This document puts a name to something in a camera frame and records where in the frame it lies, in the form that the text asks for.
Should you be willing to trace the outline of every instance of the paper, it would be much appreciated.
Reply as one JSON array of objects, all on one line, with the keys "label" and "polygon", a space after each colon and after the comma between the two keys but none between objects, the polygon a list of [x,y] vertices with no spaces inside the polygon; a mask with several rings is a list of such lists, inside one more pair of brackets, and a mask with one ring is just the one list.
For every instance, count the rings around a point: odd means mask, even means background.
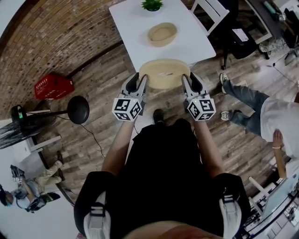
[{"label": "paper", "polygon": [[246,36],[245,32],[242,29],[233,29],[234,33],[240,38],[242,42],[246,42],[249,38]]}]

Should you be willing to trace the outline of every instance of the black shoe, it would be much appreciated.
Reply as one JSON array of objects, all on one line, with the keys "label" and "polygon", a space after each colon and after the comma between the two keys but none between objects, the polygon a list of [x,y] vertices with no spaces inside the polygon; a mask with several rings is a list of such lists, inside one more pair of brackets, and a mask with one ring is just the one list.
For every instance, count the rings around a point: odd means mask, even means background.
[{"label": "black shoe", "polygon": [[58,169],[57,172],[58,172],[58,176],[61,178],[61,181],[63,182],[65,180],[63,172],[61,171],[61,169]]},{"label": "black shoe", "polygon": [[60,151],[57,151],[57,160],[64,164],[64,159]]},{"label": "black shoe", "polygon": [[156,109],[153,114],[154,123],[163,122],[164,123],[164,112],[161,109]]}]

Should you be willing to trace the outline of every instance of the brick wall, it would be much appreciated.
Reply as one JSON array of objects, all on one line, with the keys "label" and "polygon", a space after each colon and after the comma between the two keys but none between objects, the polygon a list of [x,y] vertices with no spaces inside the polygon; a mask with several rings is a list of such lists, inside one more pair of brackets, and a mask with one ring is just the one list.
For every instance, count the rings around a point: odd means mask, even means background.
[{"label": "brick wall", "polygon": [[[9,117],[17,104],[32,110],[38,103],[34,85],[43,76],[66,76],[118,42],[108,9],[121,1],[35,0],[20,14],[15,29],[6,31],[10,35],[0,51],[0,119]],[[194,0],[183,2],[190,7]]]}]

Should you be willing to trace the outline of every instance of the table leg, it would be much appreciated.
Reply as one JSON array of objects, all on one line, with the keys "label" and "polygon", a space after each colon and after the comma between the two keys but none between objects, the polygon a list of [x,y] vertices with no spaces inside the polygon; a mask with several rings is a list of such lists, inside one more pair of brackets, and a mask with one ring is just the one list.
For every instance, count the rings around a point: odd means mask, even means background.
[{"label": "table leg", "polygon": [[253,185],[256,186],[257,189],[261,191],[261,193],[263,193],[266,197],[269,197],[270,194],[260,184],[258,184],[256,180],[254,180],[252,177],[249,177],[248,179]]},{"label": "table leg", "polygon": [[51,110],[39,110],[39,111],[30,111],[27,112],[27,116],[33,115],[33,114],[40,114],[40,113],[50,113]]},{"label": "table leg", "polygon": [[47,140],[47,141],[42,142],[42,143],[40,143],[40,144],[34,145],[34,146],[32,146],[32,147],[30,148],[30,151],[33,152],[33,151],[35,151],[35,150],[37,150],[37,149],[39,149],[39,148],[42,148],[42,147],[44,147],[44,146],[46,146],[46,145],[48,145],[48,144],[54,143],[55,141],[58,141],[58,140],[60,140],[60,139],[61,139],[61,136],[57,136],[57,137],[55,137],[55,138],[53,138],[53,139],[50,139],[50,140]]},{"label": "table leg", "polygon": [[254,208],[257,210],[257,212],[262,216],[263,212],[262,210],[258,207],[258,205],[255,203],[255,201],[253,201],[253,199],[251,197],[248,197],[248,200],[252,203],[252,205],[254,206]]},{"label": "table leg", "polygon": [[262,37],[258,38],[256,40],[256,44],[260,44],[261,42],[266,41],[267,39],[269,39],[271,37],[272,37],[272,34],[268,32],[266,35],[263,35]]}]

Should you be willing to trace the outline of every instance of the fan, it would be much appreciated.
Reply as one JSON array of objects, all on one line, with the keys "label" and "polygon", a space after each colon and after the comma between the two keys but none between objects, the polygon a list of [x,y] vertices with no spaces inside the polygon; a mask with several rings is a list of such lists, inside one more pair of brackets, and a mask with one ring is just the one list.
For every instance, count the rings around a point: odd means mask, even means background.
[{"label": "fan", "polygon": [[14,108],[17,108],[18,111],[17,114],[15,112],[12,113],[13,122],[0,129],[0,149],[7,148],[37,135],[50,124],[51,117],[55,115],[67,113],[70,120],[75,124],[83,124],[89,116],[89,104],[82,96],[73,97],[65,111],[37,113],[26,116],[23,108],[16,106]]}]

